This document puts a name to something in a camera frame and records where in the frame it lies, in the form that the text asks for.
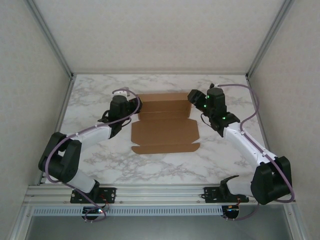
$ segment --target white ceiling panel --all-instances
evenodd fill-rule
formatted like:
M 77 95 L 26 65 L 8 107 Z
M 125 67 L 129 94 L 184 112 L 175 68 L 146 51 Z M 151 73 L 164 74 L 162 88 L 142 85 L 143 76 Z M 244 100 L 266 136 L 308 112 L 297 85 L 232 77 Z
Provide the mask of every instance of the white ceiling panel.
M 283 0 L 35 0 L 75 73 L 245 73 Z

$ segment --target flattened cardboard box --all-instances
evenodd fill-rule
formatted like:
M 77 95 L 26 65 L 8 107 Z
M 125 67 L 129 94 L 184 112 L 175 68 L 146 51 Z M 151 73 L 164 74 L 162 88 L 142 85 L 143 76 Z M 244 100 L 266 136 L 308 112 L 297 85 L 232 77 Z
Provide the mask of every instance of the flattened cardboard box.
M 200 143 L 196 120 L 189 119 L 191 103 L 187 92 L 139 94 L 142 108 L 132 123 L 131 141 L 136 154 L 194 152 Z

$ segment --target marble table surface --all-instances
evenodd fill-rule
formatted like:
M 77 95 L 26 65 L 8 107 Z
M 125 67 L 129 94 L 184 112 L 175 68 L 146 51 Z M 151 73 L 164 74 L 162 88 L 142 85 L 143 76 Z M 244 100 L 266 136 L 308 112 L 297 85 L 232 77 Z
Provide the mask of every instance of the marble table surface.
M 74 133 L 94 125 L 109 109 L 112 91 L 129 87 L 137 94 L 203 92 L 210 83 L 247 84 L 243 75 L 78 75 L 71 93 L 61 132 Z M 250 93 L 241 87 L 224 87 L 228 111 L 240 120 L 254 112 Z M 232 175 L 254 171 L 240 153 L 200 119 L 192 106 L 190 118 L 197 120 L 200 148 L 195 152 L 138 155 L 131 150 L 131 125 L 117 136 L 81 154 L 79 168 L 102 184 L 217 184 Z M 246 130 L 263 144 L 257 118 Z

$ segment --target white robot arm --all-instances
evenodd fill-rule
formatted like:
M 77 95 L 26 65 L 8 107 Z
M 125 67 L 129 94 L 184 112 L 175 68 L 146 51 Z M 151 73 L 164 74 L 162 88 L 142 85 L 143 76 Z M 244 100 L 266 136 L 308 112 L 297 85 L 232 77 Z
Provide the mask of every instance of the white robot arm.
M 209 118 L 211 128 L 231 142 L 255 169 L 253 176 L 235 175 L 222 180 L 219 192 L 223 198 L 253 196 L 258 203 L 265 205 L 291 193 L 289 160 L 284 156 L 277 157 L 242 129 L 240 120 L 227 111 L 225 94 L 221 88 L 211 84 L 206 94 L 193 89 L 188 100 Z
M 122 129 L 124 122 L 130 120 L 130 115 L 139 113 L 142 107 L 140 99 L 136 97 L 127 100 L 127 97 L 125 90 L 114 93 L 110 109 L 105 111 L 102 118 L 98 120 L 105 125 L 95 125 L 82 134 L 74 134 L 69 139 L 66 134 L 55 132 L 44 150 L 38 168 L 45 172 L 49 155 L 59 146 L 48 163 L 50 178 L 82 191 L 94 201 L 100 184 L 78 169 L 80 154 L 101 141 L 113 138 Z

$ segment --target white wall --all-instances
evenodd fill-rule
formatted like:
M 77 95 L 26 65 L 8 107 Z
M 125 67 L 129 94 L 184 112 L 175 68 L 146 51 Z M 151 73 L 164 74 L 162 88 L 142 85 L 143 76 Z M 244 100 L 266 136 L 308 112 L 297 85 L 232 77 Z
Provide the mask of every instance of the white wall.
M 54 131 L 68 78 L 22 0 L 0 7 L 0 238 L 17 217 Z
M 271 150 L 291 162 L 296 201 L 320 239 L 320 1 L 296 0 L 251 79 Z
M 74 73 L 246 73 L 284 0 L 35 0 Z

